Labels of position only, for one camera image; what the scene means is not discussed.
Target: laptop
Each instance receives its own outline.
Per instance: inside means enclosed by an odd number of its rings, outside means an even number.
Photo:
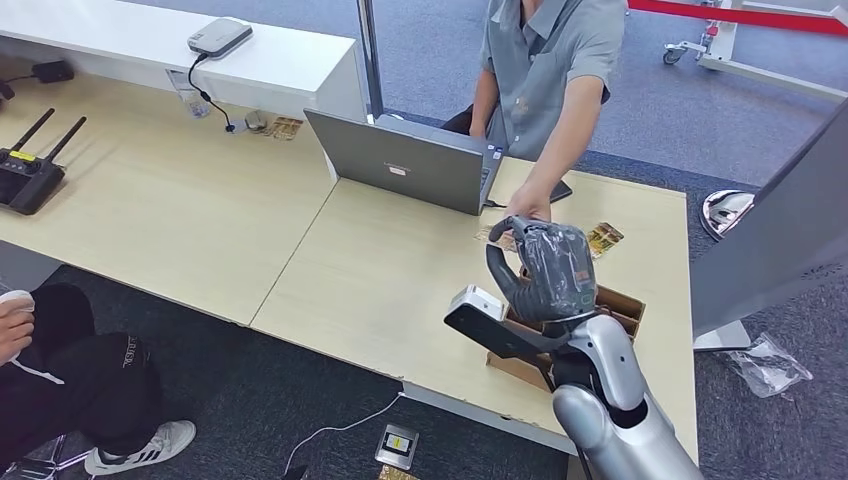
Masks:
[[[469,215],[482,212],[502,149],[385,115],[370,125],[303,112],[340,177]]]

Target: phone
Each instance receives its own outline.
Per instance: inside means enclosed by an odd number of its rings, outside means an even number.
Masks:
[[[556,202],[557,200],[562,200],[563,198],[574,193],[571,190],[571,187],[565,184],[562,180],[556,184],[554,190],[551,192],[551,203]]]

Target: router antenna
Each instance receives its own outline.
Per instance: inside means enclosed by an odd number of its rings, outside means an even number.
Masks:
[[[67,145],[68,142],[71,141],[71,138],[76,135],[77,130],[82,127],[82,124],[85,123],[86,120],[88,119],[85,117],[81,117],[79,120],[77,120],[77,123],[74,124],[74,126],[71,127],[70,130],[68,130],[68,133],[66,133],[61,140],[59,140],[59,143],[57,143],[56,146],[53,147],[53,150],[51,150],[50,153],[47,154],[46,157],[44,157],[44,161],[46,163],[53,163],[53,159],[56,158],[56,155],[58,155],[59,152],[61,152],[62,149],[65,148],[65,145]]]
[[[35,132],[37,132],[38,129],[41,128],[42,125],[44,125],[44,122],[46,122],[47,119],[50,118],[50,116],[53,115],[53,112],[55,111],[56,110],[52,108],[50,110],[47,110],[47,112],[42,115],[37,122],[35,122],[35,125],[31,126],[29,130],[27,130],[27,133],[25,133],[24,136],[21,137],[20,140],[18,140],[18,143],[16,143],[15,146],[12,147],[12,151],[15,152],[23,148],[24,144],[28,142],[33,135],[35,135]]]

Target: white shelf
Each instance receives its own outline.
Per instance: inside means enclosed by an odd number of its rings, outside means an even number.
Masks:
[[[0,0],[0,12],[0,53],[59,56],[79,71],[166,90],[165,70],[188,70],[196,54],[186,40],[216,18],[116,0]],[[311,106],[364,119],[354,39],[251,25],[251,39],[195,70],[213,97],[296,117]]]

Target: man's hand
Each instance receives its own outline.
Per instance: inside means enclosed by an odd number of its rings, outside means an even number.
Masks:
[[[504,216],[521,215],[551,221],[551,195],[545,188],[525,183],[512,195]]]
[[[35,318],[21,311],[31,307],[32,301],[26,298],[0,303],[0,365],[5,365],[32,343]]]

